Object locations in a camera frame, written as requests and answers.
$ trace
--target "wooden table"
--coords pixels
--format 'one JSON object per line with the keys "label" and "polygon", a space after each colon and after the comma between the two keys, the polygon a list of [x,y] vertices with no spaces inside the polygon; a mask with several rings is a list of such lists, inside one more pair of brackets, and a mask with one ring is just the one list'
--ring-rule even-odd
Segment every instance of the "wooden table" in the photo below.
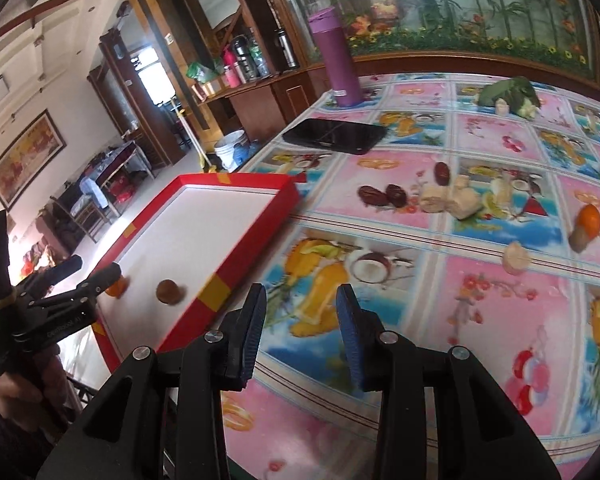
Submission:
{"label": "wooden table", "polygon": [[[148,174],[152,180],[155,180],[155,175],[153,171],[151,171],[151,167],[144,157],[144,154],[141,153],[139,149],[140,148],[134,141],[129,140],[128,142],[125,142],[111,152],[107,158],[101,161],[101,163],[93,169],[89,178],[94,180],[95,183],[100,186],[100,189],[108,189],[107,184],[116,176],[120,169],[124,168],[126,164],[135,157],[142,170]],[[111,203],[109,197],[107,197],[107,200],[116,216],[120,216],[120,212]]]}

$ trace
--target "black tablet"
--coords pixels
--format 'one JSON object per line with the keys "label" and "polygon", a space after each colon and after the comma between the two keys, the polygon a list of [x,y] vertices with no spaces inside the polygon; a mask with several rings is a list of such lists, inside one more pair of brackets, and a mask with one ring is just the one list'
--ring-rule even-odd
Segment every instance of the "black tablet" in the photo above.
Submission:
{"label": "black tablet", "polygon": [[364,155],[386,134],[384,126],[327,119],[305,119],[282,138],[290,144]]}

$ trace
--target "person's hand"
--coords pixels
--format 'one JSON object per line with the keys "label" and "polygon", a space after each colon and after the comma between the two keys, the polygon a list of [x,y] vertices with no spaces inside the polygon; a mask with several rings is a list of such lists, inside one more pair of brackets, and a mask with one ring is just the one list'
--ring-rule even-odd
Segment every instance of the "person's hand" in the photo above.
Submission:
{"label": "person's hand", "polygon": [[58,358],[60,349],[53,345],[34,356],[34,362],[45,385],[41,392],[18,374],[3,373],[0,376],[0,414],[12,420],[23,430],[33,433],[48,419],[40,406],[46,397],[59,413],[67,396],[67,380]]}

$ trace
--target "chair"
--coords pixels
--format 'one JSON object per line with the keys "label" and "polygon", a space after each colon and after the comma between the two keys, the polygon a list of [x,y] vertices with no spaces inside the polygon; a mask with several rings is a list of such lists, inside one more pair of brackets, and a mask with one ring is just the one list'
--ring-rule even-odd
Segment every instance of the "chair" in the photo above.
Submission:
{"label": "chair", "polygon": [[[80,198],[71,206],[71,209],[69,209],[55,196],[51,196],[49,198],[62,211],[64,211],[69,218],[71,218],[71,220],[93,241],[93,243],[96,243],[96,239],[93,235],[96,234],[102,225],[104,225],[104,222],[108,224],[112,223],[111,220],[109,220],[109,218],[100,210],[90,195],[81,195]],[[93,214],[96,214],[96,216],[99,218],[90,225],[88,220]]]}

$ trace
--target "metal screw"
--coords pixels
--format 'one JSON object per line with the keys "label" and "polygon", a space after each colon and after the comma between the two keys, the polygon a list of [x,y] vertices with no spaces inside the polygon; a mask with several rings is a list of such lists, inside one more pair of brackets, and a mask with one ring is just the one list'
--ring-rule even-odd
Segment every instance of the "metal screw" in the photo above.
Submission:
{"label": "metal screw", "polygon": [[454,346],[451,355],[456,359],[465,360],[469,358],[471,353],[464,346]]}
{"label": "metal screw", "polygon": [[398,335],[395,332],[390,332],[387,330],[380,334],[380,341],[382,341],[385,345],[392,345],[398,342]]}
{"label": "metal screw", "polygon": [[209,330],[209,332],[205,334],[205,341],[207,343],[217,343],[218,341],[222,341],[223,337],[224,334],[219,330]]}
{"label": "metal screw", "polygon": [[148,346],[139,346],[134,350],[133,356],[136,361],[142,361],[142,359],[149,357],[150,353],[151,349]]}

